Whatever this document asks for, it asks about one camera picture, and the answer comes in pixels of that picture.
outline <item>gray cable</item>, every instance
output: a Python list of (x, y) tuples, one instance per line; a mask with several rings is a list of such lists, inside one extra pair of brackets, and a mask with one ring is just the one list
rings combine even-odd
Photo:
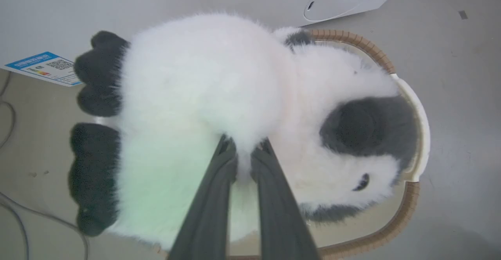
[[(7, 80), (5, 81), (2, 89), (0, 89), (0, 106), (1, 105), (6, 105), (7, 108), (11, 111), (11, 126), (9, 128), (9, 131), (7, 132), (7, 136), (2, 140), (2, 142), (0, 143), (0, 150), (3, 148), (3, 146), (7, 143), (7, 141), (10, 139), (13, 131), (14, 131), (14, 127), (16, 125), (16, 111), (14, 110), (14, 107), (4, 101), (2, 99), (2, 96), (4, 95), (5, 93), (5, 90), (7, 89), (7, 86), (9, 85), (9, 82), (11, 80), (11, 75), (12, 75), (12, 72), (9, 72), (8, 76), (7, 76)], [(56, 223), (59, 223), (63, 226), (66, 226), (72, 230), (74, 230), (78, 235), (79, 237), (82, 239), (82, 242), (84, 244), (84, 260), (88, 260), (89, 259), (89, 240), (87, 239), (86, 236), (84, 236), (82, 233), (80, 233), (80, 231), (78, 230), (78, 228), (69, 223), (69, 222), (66, 222), (64, 221), (63, 219), (60, 219), (58, 217), (55, 217), (55, 216), (52, 216), (52, 215), (49, 215), (49, 214), (45, 214), (45, 213), (41, 213), (41, 212), (38, 212), (36, 210), (33, 210), (31, 208), (28, 208), (26, 206), (23, 206), (19, 203), (17, 203), (16, 201), (14, 201), (13, 199), (11, 199), (9, 196), (6, 196), (5, 194), (3, 194), (2, 192), (0, 192), (0, 207), (3, 207), (5, 208), (6, 210), (8, 210), (10, 213), (12, 213), (12, 215), (14, 216), (14, 218), (16, 219), (18, 225), (19, 225), (19, 228), (22, 232), (22, 235), (23, 235), (23, 242), (24, 242), (24, 245), (25, 245), (25, 259), (26, 260), (30, 260), (30, 245), (29, 245), (29, 242), (28, 242), (28, 237), (27, 237), (27, 233), (26, 233), (26, 228), (23, 224), (23, 221), (21, 221), (21, 218), (19, 217), (18, 213), (14, 210), (13, 206), (16, 206), (20, 209), (23, 209), (23, 210), (26, 210), (32, 214), (35, 214), (37, 216), (40, 216), (40, 217), (44, 217), (46, 219), (50, 219), (51, 221), (54, 221)]]

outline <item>plush toy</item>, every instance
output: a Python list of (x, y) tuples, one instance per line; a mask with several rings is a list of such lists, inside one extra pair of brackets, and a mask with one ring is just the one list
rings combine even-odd
[(304, 217), (340, 221), (381, 201), (410, 161), (413, 112), (392, 78), (296, 28), (227, 15), (110, 32), (75, 61), (81, 109), (70, 193), (83, 233), (170, 249), (220, 137), (232, 138), (229, 239), (258, 229), (251, 153), (269, 138)]

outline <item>blue and white label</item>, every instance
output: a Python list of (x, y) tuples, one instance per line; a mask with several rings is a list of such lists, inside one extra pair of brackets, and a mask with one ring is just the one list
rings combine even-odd
[(72, 61), (48, 51), (6, 64), (5, 66), (68, 85), (82, 83), (75, 75)]

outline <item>stuffed animal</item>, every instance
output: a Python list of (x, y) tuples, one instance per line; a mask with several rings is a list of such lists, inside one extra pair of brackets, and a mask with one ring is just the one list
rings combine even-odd
[(391, 194), (416, 141), (380, 67), (243, 18), (199, 15), (127, 42), (110, 32), (75, 61), (81, 109), (70, 193), (83, 233), (170, 249), (222, 135), (238, 153), (229, 239), (258, 229), (250, 154), (265, 138), (306, 219), (341, 221)]

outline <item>floor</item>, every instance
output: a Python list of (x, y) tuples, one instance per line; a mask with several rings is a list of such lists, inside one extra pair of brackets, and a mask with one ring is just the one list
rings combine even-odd
[[(310, 26), (362, 34), (393, 61), (429, 117), (432, 149), (417, 210), (403, 232), (353, 260), (501, 258), (501, 0), (389, 0), (380, 9)], [(462, 19), (459, 11), (465, 11)], [(0, 83), (7, 73), (0, 71)], [(0, 151), (0, 191), (66, 220), (74, 218), (66, 174), (68, 130), (88, 119), (75, 105), (79, 88), (14, 74), (5, 100), (18, 113)], [(0, 137), (8, 121), (0, 107)], [(20, 213), (33, 260), (80, 260), (78, 236)], [(20, 232), (0, 209), (0, 255), (23, 259)], [(129, 239), (91, 239), (91, 260), (160, 260)]]

